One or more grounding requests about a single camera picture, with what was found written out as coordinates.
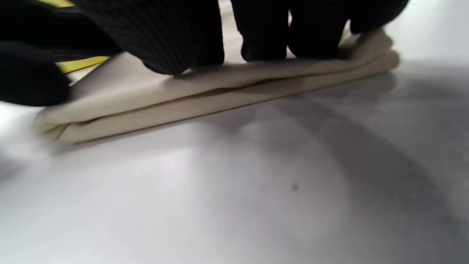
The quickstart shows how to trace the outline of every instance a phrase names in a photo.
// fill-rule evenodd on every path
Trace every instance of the gray surface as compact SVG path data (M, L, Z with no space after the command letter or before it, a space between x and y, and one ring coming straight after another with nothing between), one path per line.
M413 1L393 74L117 138L3 106L0 263L468 263L467 7Z

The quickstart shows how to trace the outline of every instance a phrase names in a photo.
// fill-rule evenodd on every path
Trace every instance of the fabric fold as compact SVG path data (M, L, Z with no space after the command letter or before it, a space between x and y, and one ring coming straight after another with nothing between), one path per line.
M388 72L399 64L383 29L346 32L337 59L244 63L232 12L222 11L227 63L179 77L121 54L75 84L74 99L41 111L37 131L74 143L131 132Z

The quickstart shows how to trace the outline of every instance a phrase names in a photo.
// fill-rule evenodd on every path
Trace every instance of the folded cloth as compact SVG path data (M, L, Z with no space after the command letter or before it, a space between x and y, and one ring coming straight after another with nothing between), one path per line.
M75 84L71 102L42 110L37 131L74 143L339 85L388 72L399 64L383 29L344 34L337 59L244 63L232 10L222 10L227 63L168 77L121 54Z

